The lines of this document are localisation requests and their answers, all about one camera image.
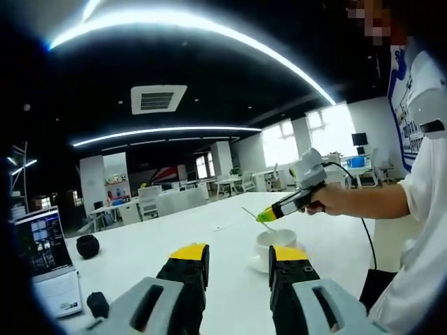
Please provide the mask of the person's right hand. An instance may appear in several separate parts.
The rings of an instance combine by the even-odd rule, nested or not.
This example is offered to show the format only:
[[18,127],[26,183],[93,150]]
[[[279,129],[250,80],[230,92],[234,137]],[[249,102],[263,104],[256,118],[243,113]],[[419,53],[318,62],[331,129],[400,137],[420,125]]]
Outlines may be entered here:
[[331,216],[347,213],[347,190],[338,186],[327,185],[312,193],[311,202],[303,209],[307,214],[314,215],[325,212]]

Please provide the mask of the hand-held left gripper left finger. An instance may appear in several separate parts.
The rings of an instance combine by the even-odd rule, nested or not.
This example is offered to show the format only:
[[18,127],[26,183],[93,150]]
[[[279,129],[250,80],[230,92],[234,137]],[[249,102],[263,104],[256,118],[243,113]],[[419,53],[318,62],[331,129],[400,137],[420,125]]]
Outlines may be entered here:
[[95,320],[79,334],[199,334],[209,279],[209,245],[172,253],[156,277],[145,277],[106,306],[92,299]]

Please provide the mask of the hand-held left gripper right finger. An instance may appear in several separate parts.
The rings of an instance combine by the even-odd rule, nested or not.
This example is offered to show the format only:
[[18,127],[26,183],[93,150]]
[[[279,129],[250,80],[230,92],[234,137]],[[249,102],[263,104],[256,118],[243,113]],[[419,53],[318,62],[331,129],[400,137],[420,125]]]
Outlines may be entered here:
[[320,278],[307,254],[269,247],[270,310],[277,334],[387,334],[342,286]]

